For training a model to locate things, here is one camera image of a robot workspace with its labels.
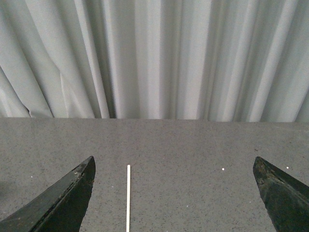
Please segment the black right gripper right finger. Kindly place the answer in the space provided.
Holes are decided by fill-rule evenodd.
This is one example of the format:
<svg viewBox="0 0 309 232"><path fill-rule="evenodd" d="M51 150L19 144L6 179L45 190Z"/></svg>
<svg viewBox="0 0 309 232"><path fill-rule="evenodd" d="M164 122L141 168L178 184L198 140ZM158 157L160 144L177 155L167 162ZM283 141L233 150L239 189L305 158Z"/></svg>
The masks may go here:
<svg viewBox="0 0 309 232"><path fill-rule="evenodd" d="M262 157L255 158L253 174L275 230L307 232L309 187Z"/></svg>

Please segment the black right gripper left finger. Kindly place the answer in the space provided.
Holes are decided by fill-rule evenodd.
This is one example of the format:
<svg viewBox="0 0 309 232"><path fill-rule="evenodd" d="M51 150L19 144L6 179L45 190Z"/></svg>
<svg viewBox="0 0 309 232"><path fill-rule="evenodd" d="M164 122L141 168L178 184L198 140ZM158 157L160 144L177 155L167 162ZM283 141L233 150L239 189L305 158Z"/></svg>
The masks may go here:
<svg viewBox="0 0 309 232"><path fill-rule="evenodd" d="M96 173L88 157L47 190L2 220L2 232L78 232L85 217Z"/></svg>

